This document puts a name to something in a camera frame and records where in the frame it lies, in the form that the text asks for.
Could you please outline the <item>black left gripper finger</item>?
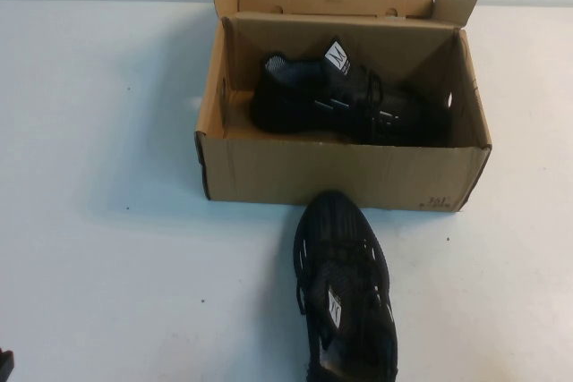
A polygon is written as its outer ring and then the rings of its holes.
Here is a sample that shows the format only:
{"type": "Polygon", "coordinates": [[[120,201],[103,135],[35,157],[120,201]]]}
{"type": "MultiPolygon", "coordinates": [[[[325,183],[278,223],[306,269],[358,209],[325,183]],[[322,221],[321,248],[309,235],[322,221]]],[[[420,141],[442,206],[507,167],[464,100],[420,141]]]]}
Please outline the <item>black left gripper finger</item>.
{"type": "Polygon", "coordinates": [[[14,369],[14,355],[12,351],[0,350],[0,382],[7,382],[14,369]]]}

